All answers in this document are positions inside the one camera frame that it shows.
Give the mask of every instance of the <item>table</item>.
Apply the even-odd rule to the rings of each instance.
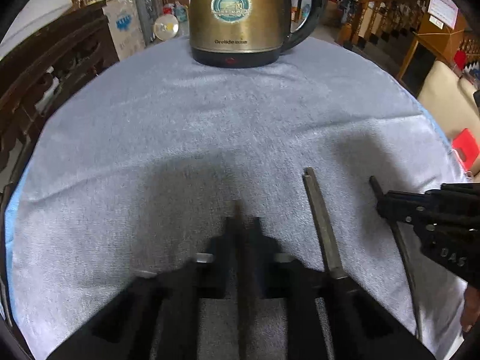
[[[411,332],[405,272],[368,178],[387,190],[465,181],[419,103],[361,56],[308,38],[279,61],[219,69],[188,40],[114,65],[49,120],[10,201],[13,313],[43,360],[136,271],[178,267],[221,231],[232,200],[321,269],[302,183],[313,167],[342,262]],[[460,332],[465,284],[421,256],[408,226],[424,343],[441,358]],[[280,301],[253,302],[259,357],[283,358]],[[234,359],[235,291],[202,304],[199,359]]]

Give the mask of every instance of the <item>floor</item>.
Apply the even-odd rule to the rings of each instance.
[[[340,28],[327,27],[319,24],[315,30],[311,33],[311,37],[323,40],[328,43],[336,44],[335,39],[337,38]]]

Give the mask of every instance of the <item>kettle base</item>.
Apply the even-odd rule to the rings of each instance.
[[[262,52],[211,52],[191,48],[194,60],[217,68],[255,68],[275,62],[280,49]]]

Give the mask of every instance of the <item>electric kettle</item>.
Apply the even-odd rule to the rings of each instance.
[[[190,0],[192,55],[202,64],[221,68],[275,62],[312,33],[326,3],[311,0],[306,21],[290,32],[291,0]]]

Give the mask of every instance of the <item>wooden baluster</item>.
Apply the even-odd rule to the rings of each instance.
[[[410,15],[409,15],[409,21],[406,25],[406,29],[408,31],[412,31],[412,25],[413,21],[415,20],[415,16],[417,15],[416,7],[417,6],[417,0],[414,0],[412,3],[410,3]]]
[[[418,22],[419,22],[419,17],[422,15],[422,8],[418,4],[418,0],[415,1],[415,15],[413,17],[412,23],[410,25],[410,30],[413,32],[418,31]]]
[[[472,38],[472,45],[471,45],[470,53],[472,54],[473,63],[476,63],[477,62],[477,55],[476,55],[477,53],[476,53],[476,39],[475,38]]]
[[[401,24],[402,24],[402,10],[400,7],[400,3],[398,1],[394,1],[394,19],[393,19],[393,26],[392,26],[392,31],[390,31],[390,34],[394,38],[398,38],[400,35],[400,29],[401,29]]]
[[[353,36],[352,36],[352,44],[357,44],[358,41],[359,41],[359,37],[360,37],[360,27],[362,26],[362,23],[363,23],[363,17],[365,16],[365,12],[367,10],[367,7],[368,7],[368,3],[362,3],[362,2],[359,2],[358,3],[360,5],[360,16],[356,22],[356,26],[355,27],[355,32],[353,33]]]
[[[422,19],[423,19],[423,15],[425,14],[425,11],[424,9],[426,10],[426,2],[423,1],[423,4],[420,6],[420,10],[418,12],[418,18],[417,18],[417,22],[415,23],[415,31],[418,31],[419,28],[420,28],[420,25],[422,23]]]
[[[342,26],[337,40],[337,44],[345,47],[348,50],[352,49],[353,24],[358,10],[358,0],[352,0],[353,7],[349,10],[346,18],[346,23]]]
[[[462,43],[460,43],[460,47],[458,49],[466,53],[467,39],[465,37],[463,38]]]
[[[467,60],[469,63],[472,63],[473,60],[474,60],[474,58],[475,58],[475,57],[472,55],[471,50],[472,50],[472,39],[469,38],[469,39],[467,40],[467,42],[466,42],[466,49],[465,49],[465,53],[467,54],[467,59],[466,59],[466,60]]]
[[[390,26],[390,14],[391,14],[391,6],[392,2],[387,1],[385,2],[384,14],[382,18],[382,22],[380,23],[380,28],[377,32],[377,36],[382,38],[384,41],[388,42],[390,34],[388,33],[388,29]]]
[[[402,9],[402,17],[400,19],[400,33],[403,35],[403,36],[407,36],[408,35],[408,32],[407,32],[407,29],[406,27],[409,26],[410,27],[410,17],[411,17],[411,14],[412,14],[412,10],[410,8],[410,3],[409,2],[406,2],[403,6],[403,9]]]
[[[372,35],[374,36],[373,40],[375,41],[376,35],[372,34],[372,29],[374,28],[374,24],[375,24],[375,21],[377,19],[377,14],[378,14],[379,9],[380,9],[380,1],[375,1],[374,6],[373,6],[373,10],[372,10],[372,13],[371,13],[371,17],[370,17],[370,22],[368,23],[367,31],[366,31],[365,35],[363,36],[363,38],[365,39],[366,42],[371,41],[371,36]]]

